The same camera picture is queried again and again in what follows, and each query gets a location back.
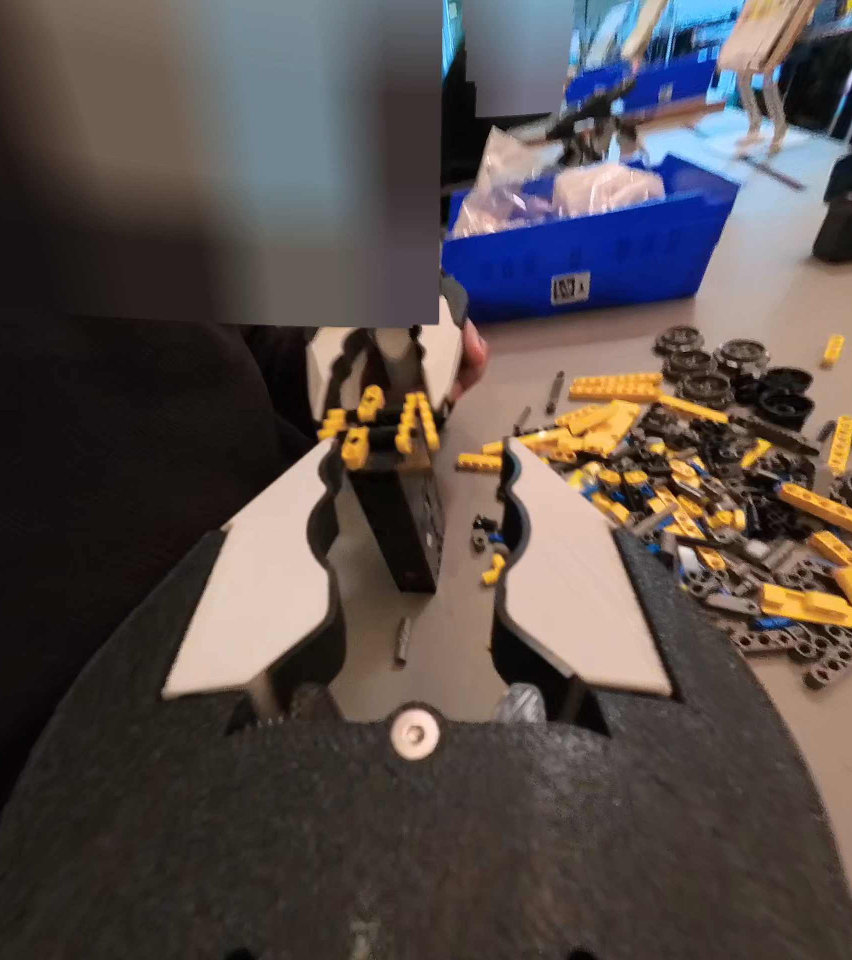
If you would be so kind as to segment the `person's left hand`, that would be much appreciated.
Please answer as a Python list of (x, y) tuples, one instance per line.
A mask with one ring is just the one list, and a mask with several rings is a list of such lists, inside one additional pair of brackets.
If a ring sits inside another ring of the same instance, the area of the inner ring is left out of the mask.
[(490, 345), (471, 319), (464, 322), (461, 333), (459, 367), (456, 380), (448, 393), (450, 406), (455, 406), (480, 382), (490, 361)]

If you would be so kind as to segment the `black and yellow brick assembly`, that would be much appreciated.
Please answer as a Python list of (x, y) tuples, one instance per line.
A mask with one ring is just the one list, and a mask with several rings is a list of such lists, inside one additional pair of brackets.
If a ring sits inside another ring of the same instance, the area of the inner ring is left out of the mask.
[(444, 555), (444, 507), (435, 460), (444, 417), (428, 395), (389, 403), (368, 385), (354, 409), (329, 408), (317, 438), (334, 442), (386, 568), (404, 594), (435, 594)]

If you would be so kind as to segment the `person's left forearm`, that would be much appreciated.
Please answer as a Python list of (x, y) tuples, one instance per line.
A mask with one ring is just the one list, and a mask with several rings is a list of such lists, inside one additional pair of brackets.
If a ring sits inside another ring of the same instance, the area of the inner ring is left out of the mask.
[(317, 444), (309, 390), (308, 347), (313, 327), (244, 325), (240, 336), (264, 379), (276, 416), (279, 444), (298, 460)]

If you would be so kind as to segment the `blue plastic bin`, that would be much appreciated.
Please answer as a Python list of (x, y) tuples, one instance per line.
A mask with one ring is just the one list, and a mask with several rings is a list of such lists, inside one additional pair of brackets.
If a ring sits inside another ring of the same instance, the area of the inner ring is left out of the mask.
[(666, 153), (664, 197), (576, 219), (453, 238), (441, 268), (480, 325), (694, 297), (734, 207), (734, 179)]

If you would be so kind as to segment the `group of black toy wheels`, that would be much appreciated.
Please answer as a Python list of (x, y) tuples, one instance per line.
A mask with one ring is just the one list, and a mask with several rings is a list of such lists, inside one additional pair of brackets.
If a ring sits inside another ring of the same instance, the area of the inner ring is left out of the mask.
[(814, 439), (804, 436), (816, 409), (811, 371), (773, 366), (756, 340), (707, 348), (703, 334), (687, 325), (668, 327), (652, 349), (662, 359), (670, 398), (727, 420), (669, 413), (661, 400), (648, 415), (648, 431), (681, 450), (696, 449), (705, 471), (744, 501), (748, 528), (777, 536), (801, 527), (791, 517), (800, 509), (780, 501), (786, 484), (852, 510), (852, 415), (827, 420)]

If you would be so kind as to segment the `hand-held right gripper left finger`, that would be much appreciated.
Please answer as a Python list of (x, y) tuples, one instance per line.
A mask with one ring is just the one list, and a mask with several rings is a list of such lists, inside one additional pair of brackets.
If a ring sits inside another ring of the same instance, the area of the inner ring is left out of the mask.
[(329, 552), (339, 447), (321, 440), (220, 529), (223, 539), (162, 687), (166, 702), (239, 693), (263, 722), (294, 715), (346, 662)]

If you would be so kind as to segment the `clear plastic parts bags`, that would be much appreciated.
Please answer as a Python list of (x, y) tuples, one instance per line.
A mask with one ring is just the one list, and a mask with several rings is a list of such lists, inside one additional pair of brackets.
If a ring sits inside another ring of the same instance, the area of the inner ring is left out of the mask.
[(449, 239), (540, 226), (612, 213), (664, 200), (662, 177), (647, 169), (601, 161), (560, 167), (556, 148), (535, 147), (493, 127), (474, 185), (456, 214), (448, 216)]

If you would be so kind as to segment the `pile of toy brick parts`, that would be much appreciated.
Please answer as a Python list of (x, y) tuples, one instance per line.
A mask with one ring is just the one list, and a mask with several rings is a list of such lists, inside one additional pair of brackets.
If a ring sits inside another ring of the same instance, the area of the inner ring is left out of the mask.
[[(778, 535), (748, 527), (747, 506), (706, 472), (696, 448), (649, 431), (667, 412), (727, 418), (670, 397), (658, 373), (576, 378), (580, 405), (535, 421), (516, 438), (587, 498), (615, 529), (629, 531), (663, 562), (679, 589), (744, 656), (784, 654), (805, 685), (823, 690), (852, 670), (852, 509), (786, 484), (778, 498), (799, 514)], [(464, 473), (498, 475), (504, 438), (461, 453)]]

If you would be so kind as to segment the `black device with legs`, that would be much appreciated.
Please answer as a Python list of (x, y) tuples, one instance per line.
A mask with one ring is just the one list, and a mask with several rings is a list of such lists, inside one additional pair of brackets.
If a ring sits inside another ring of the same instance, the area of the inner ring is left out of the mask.
[(557, 170), (605, 162), (613, 142), (618, 146), (620, 159), (647, 155), (636, 122), (613, 113), (614, 104), (633, 91), (636, 80), (636, 76), (625, 77), (612, 88), (594, 93), (581, 105), (549, 118), (543, 138), (547, 143), (558, 142), (562, 146), (554, 165)]

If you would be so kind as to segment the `white book stand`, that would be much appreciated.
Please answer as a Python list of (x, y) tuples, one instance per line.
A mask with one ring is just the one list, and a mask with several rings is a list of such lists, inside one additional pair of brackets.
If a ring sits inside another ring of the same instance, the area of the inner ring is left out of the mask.
[(720, 48), (718, 67), (734, 75), (747, 129), (734, 155), (746, 159), (760, 147), (780, 152), (789, 129), (777, 71), (813, 16), (811, 1), (745, 1)]

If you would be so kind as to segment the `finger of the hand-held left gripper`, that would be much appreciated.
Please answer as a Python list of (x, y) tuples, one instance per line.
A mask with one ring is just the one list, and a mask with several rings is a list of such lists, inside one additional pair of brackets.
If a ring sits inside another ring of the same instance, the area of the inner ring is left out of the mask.
[(458, 402), (464, 358), (463, 328), (456, 322), (419, 325), (413, 329), (420, 378), (433, 414), (447, 414)]
[(362, 328), (321, 327), (307, 344), (307, 381), (312, 418), (324, 419), (330, 407), (340, 406), (344, 384), (364, 354)]

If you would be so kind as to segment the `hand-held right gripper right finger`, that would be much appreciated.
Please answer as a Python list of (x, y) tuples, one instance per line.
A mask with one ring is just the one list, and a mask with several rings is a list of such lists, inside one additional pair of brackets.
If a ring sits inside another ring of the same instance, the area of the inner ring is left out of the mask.
[(602, 722), (598, 696), (667, 702), (673, 680), (611, 521), (516, 438), (503, 444), (502, 535), (489, 650), (544, 718)]

